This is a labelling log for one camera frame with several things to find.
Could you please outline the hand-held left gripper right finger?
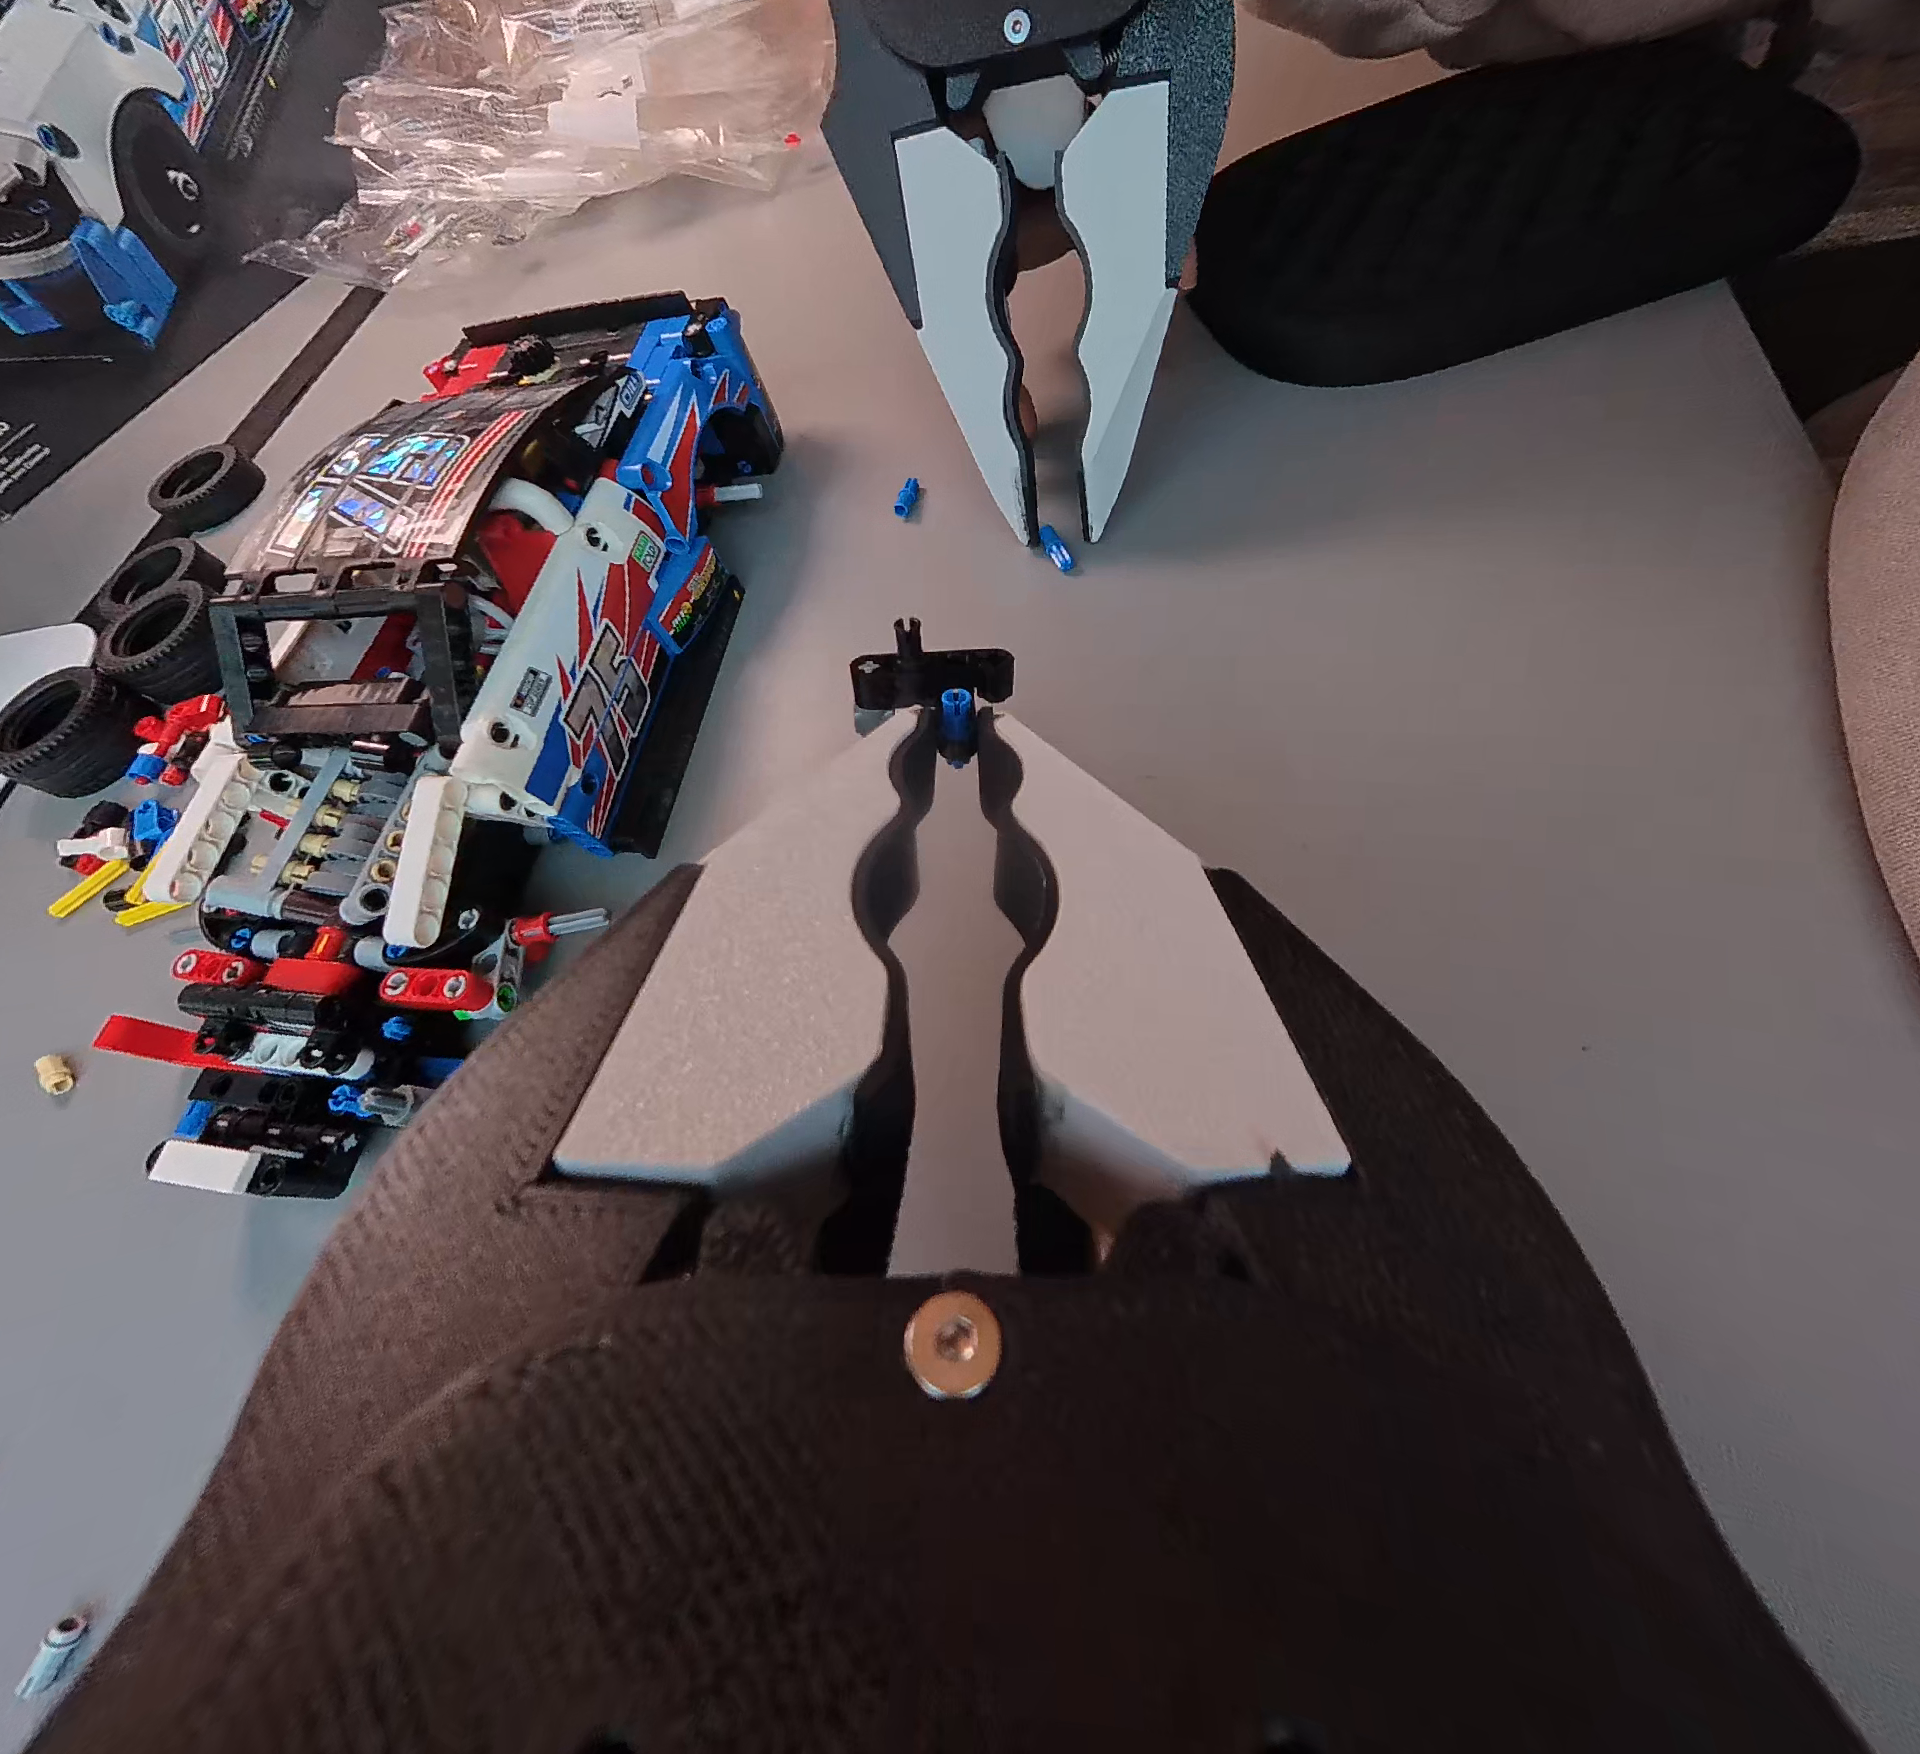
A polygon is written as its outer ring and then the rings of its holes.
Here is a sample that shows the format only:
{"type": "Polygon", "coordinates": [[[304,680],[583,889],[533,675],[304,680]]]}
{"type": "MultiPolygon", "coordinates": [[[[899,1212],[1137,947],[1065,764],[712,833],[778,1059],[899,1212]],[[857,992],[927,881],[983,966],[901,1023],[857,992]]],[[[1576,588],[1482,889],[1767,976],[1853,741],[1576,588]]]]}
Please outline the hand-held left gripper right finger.
{"type": "Polygon", "coordinates": [[[1199,855],[1024,724],[983,716],[1003,988],[998,1132],[1024,1273],[1083,1272],[1144,1205],[1352,1155],[1199,855]]]}

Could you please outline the person's beige sweatshirt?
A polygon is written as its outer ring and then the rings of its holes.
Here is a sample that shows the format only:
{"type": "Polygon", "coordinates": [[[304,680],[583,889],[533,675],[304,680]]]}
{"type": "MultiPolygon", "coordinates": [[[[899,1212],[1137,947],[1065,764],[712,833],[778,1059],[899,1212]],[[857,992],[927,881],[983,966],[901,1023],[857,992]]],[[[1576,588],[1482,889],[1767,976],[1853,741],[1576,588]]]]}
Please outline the person's beige sweatshirt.
{"type": "Polygon", "coordinates": [[[1919,364],[1866,424],[1828,543],[1840,725],[1859,818],[1919,946],[1919,364]]]}

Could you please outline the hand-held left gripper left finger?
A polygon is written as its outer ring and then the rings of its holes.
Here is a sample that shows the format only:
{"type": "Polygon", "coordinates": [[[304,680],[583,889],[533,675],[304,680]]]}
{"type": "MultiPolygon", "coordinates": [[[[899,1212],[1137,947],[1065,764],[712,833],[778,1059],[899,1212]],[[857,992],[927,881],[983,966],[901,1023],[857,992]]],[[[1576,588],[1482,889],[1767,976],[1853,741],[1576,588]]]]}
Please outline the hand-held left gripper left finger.
{"type": "Polygon", "coordinates": [[[788,1204],[819,1270],[887,1270],[914,1132],[892,937],[937,733],[933,712],[885,718],[706,855],[556,1173],[788,1204]]]}

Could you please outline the toy car set box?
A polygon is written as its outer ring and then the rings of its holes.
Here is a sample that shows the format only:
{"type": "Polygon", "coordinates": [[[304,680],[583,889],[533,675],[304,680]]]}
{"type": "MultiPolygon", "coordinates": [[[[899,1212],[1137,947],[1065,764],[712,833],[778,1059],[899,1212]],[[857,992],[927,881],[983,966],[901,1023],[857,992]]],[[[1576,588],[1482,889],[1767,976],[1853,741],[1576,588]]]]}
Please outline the toy car set box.
{"type": "Polygon", "coordinates": [[[5,517],[295,289],[396,2],[2,0],[5,517]]]}

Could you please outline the small black brick beam assembly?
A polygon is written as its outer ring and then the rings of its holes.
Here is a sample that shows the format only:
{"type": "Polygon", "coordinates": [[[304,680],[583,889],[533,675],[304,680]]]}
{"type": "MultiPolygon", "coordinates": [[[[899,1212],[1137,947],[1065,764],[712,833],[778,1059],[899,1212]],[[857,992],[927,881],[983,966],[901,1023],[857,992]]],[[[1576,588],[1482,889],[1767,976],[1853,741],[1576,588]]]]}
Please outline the small black brick beam assembly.
{"type": "Polygon", "coordinates": [[[1017,657],[997,644],[927,647],[918,615],[895,621],[892,650],[851,661],[851,702],[866,722],[895,712],[928,712],[943,758],[971,761],[979,745],[983,708],[1009,702],[1017,685],[1017,657]]]}

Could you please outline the grey desk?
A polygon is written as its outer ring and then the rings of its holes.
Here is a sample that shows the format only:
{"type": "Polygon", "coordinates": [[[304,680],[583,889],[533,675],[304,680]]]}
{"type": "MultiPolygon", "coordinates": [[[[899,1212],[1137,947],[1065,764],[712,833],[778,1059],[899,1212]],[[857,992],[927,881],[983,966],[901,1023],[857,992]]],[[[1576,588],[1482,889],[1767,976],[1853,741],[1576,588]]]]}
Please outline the grey desk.
{"type": "MultiPolygon", "coordinates": [[[[1316,390],[1180,310],[1107,535],[1001,522],[832,167],[667,184],[402,289],[264,442],[279,484],[467,323],[728,296],[786,458],[666,865],[851,743],[920,615],[1017,716],[1243,872],[1501,1125],[1601,1273],[1741,1562],[1878,1749],[1916,1749],[1916,974],[1859,828],[1832,486],[1721,286],[1316,390]],[[893,514],[907,478],[924,498],[893,514]]],[[[353,1214],[155,1187],[177,925],[55,924],[73,805],[5,807],[5,1749],[48,1622],[103,1643],[353,1214]],[[71,1095],[34,1060],[73,1063],[71,1095]]]]}

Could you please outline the black rubber toy tyre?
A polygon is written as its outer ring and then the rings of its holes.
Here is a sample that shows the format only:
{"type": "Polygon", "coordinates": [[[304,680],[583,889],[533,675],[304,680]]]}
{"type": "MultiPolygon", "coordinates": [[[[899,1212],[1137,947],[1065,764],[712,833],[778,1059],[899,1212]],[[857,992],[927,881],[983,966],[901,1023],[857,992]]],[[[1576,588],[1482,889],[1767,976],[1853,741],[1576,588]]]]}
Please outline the black rubber toy tyre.
{"type": "Polygon", "coordinates": [[[228,577],[224,560],[194,535],[170,535],[147,541],[125,557],[94,599],[96,625],[106,632],[162,588],[194,581],[214,590],[228,577]]]}
{"type": "Polygon", "coordinates": [[[210,619],[214,596],[191,578],[159,587],[108,627],[96,666],[159,705],[221,691],[224,673],[210,619]]]}
{"type": "Polygon", "coordinates": [[[89,665],[62,666],[2,710],[2,773],[60,798],[100,794],[125,776],[135,724],[152,704],[89,665]]]}
{"type": "Polygon", "coordinates": [[[167,535],[191,535],[242,515],[264,486],[264,471],[239,445],[205,445],[152,482],[147,506],[167,535]]]}

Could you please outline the pile of small loose bricks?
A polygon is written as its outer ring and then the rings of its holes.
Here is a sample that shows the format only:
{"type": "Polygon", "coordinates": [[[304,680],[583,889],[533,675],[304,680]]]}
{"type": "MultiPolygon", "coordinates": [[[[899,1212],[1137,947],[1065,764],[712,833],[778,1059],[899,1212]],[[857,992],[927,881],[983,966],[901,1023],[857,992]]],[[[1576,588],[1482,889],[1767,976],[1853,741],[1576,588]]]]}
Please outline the pile of small loose bricks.
{"type": "Polygon", "coordinates": [[[139,800],[131,807],[100,800],[59,840],[59,861],[71,885],[48,905],[51,919],[64,922],[94,901],[123,928],[179,913],[182,905],[162,894],[155,874],[158,852],[172,840],[179,807],[159,794],[189,779],[227,712],[219,694],[203,694],[133,724],[137,749],[125,777],[139,800]]]}

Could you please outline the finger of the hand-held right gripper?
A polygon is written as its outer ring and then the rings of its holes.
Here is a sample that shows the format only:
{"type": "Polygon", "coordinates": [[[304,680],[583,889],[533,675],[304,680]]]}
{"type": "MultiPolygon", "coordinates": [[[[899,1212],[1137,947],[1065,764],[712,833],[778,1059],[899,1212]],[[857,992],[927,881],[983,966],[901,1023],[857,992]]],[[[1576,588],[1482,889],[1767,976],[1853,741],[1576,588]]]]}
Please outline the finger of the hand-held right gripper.
{"type": "Polygon", "coordinates": [[[918,335],[989,496],[1024,543],[1039,537],[1032,447],[1021,426],[1021,351],[1007,293],[1014,176],[963,136],[895,142],[918,335]]]}
{"type": "Polygon", "coordinates": [[[1088,279],[1075,361],[1088,390],[1081,445],[1086,537],[1103,535],[1140,442],[1140,424],[1179,296],[1168,260],[1170,84],[1111,86],[1060,157],[1060,213],[1088,279]]]}

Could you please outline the toy brick race car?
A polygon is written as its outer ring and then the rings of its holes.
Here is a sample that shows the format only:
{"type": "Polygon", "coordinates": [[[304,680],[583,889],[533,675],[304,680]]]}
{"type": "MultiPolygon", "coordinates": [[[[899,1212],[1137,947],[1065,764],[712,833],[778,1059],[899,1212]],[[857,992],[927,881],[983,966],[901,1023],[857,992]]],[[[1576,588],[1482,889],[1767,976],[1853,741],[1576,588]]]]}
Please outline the toy brick race car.
{"type": "Polygon", "coordinates": [[[334,1198],[604,909],[548,846],[660,851],[742,588],[708,514],[783,436],[740,317],[666,289],[482,327],[317,454],[214,590],[227,716],[162,894],[188,1073],[152,1182],[334,1198]]]}

